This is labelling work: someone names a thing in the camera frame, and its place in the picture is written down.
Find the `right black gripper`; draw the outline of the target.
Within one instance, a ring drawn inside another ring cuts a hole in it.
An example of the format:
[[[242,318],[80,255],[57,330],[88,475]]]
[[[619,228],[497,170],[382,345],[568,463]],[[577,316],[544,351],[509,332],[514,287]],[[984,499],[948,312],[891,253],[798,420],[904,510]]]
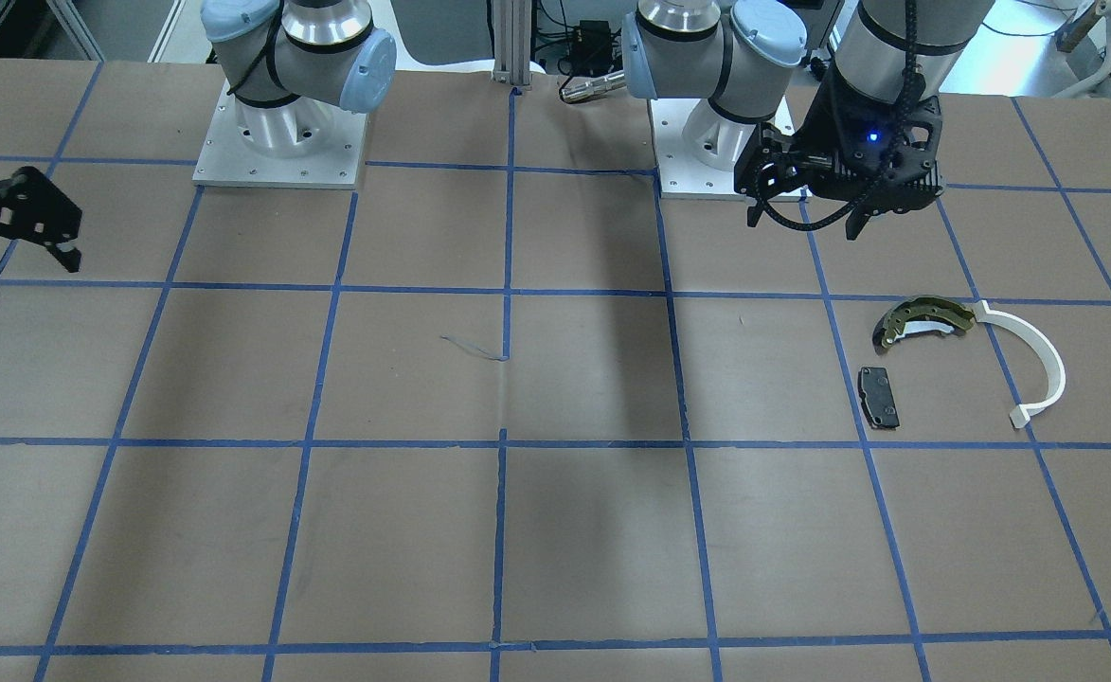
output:
[[[73,275],[81,268],[81,208],[39,169],[22,167],[0,180],[0,237],[44,247]]]

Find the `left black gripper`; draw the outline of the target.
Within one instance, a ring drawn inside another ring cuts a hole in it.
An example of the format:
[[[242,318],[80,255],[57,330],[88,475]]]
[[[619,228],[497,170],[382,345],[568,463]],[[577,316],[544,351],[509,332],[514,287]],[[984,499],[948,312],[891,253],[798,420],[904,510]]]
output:
[[[745,211],[745,224],[754,228],[762,215],[771,215],[777,224],[805,229],[805,222],[785,219],[770,204],[772,197],[800,188],[798,180],[815,197],[844,202],[862,194],[869,182],[879,183],[847,215],[847,241],[897,205],[932,203],[944,191],[937,160],[942,124],[940,100],[924,94],[923,74],[894,76],[892,101],[883,102],[831,66],[795,142],[775,128],[755,129],[749,138],[745,191],[755,204]]]

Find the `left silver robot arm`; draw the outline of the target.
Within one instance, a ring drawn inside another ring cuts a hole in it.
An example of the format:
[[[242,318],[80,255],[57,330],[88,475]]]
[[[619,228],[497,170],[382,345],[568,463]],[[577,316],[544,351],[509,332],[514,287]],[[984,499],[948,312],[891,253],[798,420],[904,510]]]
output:
[[[694,99],[695,117],[744,130],[712,153],[750,200],[745,221],[855,239],[884,213],[944,194],[938,90],[991,11],[989,1],[861,1],[794,133],[773,124],[809,30],[779,1],[640,1],[621,22],[630,96]]]

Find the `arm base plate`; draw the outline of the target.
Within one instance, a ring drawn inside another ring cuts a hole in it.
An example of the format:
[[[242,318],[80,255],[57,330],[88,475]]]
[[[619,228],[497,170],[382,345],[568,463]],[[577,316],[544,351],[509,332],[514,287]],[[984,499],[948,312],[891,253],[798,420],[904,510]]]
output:
[[[744,200],[734,166],[755,126],[721,117],[705,99],[652,99],[649,112],[663,197]]]
[[[196,161],[196,185],[356,189],[369,116],[300,97],[276,109],[222,92]]]

